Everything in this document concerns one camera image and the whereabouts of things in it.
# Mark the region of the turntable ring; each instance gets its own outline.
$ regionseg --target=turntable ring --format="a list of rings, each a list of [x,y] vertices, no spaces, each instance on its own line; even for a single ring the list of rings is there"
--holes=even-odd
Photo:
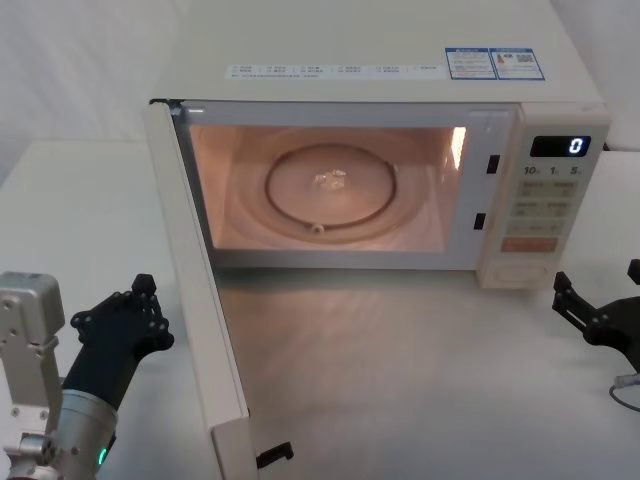
[[[393,202],[397,182],[394,167],[370,151],[327,143],[282,155],[264,188],[281,215],[324,232],[380,215]]]

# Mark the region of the sticker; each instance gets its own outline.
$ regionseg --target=sticker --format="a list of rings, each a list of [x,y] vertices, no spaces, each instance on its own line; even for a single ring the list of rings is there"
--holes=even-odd
[[[453,80],[495,80],[496,72],[488,48],[447,48]]]
[[[499,80],[544,80],[531,48],[491,48],[490,52]]]
[[[446,80],[442,65],[229,65],[227,80]]]

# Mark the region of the microwave door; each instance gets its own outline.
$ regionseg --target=microwave door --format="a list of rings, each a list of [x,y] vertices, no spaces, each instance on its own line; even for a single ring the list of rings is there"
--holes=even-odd
[[[203,416],[222,478],[257,479],[249,412],[169,106],[149,105],[144,121]]]

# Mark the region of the white wall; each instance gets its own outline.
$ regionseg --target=white wall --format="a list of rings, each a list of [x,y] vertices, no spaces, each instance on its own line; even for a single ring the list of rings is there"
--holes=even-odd
[[[0,0],[0,183],[30,138],[142,139],[190,2]],[[553,3],[612,106],[611,146],[640,150],[640,2]]]

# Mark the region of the microwave oven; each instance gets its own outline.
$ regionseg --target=microwave oven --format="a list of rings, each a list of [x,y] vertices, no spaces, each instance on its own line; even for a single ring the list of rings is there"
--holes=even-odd
[[[145,124],[207,426],[255,478],[214,270],[550,286],[610,119],[548,0],[198,0],[183,27]]]

